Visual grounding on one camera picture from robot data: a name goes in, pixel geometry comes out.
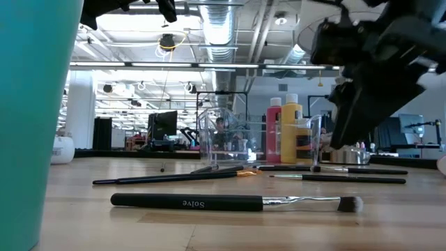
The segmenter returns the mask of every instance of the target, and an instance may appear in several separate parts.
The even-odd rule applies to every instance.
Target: desk
[[[169,161],[165,174],[202,167],[193,160]],[[446,250],[446,178],[436,170],[400,167],[409,171],[406,185],[302,182],[263,175],[91,186],[93,179],[161,174],[159,163],[152,163],[79,158],[51,166],[41,242],[33,251]],[[365,205],[361,214],[114,208],[109,198],[115,192],[350,195],[362,196]]]

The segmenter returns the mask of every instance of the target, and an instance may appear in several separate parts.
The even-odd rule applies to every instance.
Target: person
[[[226,133],[224,132],[224,119],[218,117],[215,120],[215,129],[217,133],[213,137],[213,148],[218,150],[224,150],[224,145],[226,144]]]

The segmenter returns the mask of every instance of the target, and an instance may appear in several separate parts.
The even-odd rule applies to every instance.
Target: white column
[[[66,135],[77,149],[93,147],[97,84],[91,71],[71,71],[68,89]]]

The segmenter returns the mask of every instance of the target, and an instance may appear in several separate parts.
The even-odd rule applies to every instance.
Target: teal cup
[[[0,250],[30,250],[42,222],[52,144],[83,0],[0,8]]]

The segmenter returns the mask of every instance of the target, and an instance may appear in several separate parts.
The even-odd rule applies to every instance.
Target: bottle cap
[[[271,98],[270,100],[271,106],[282,106],[281,98]]]
[[[288,93],[286,94],[286,103],[297,103],[298,102],[298,95],[295,93]]]

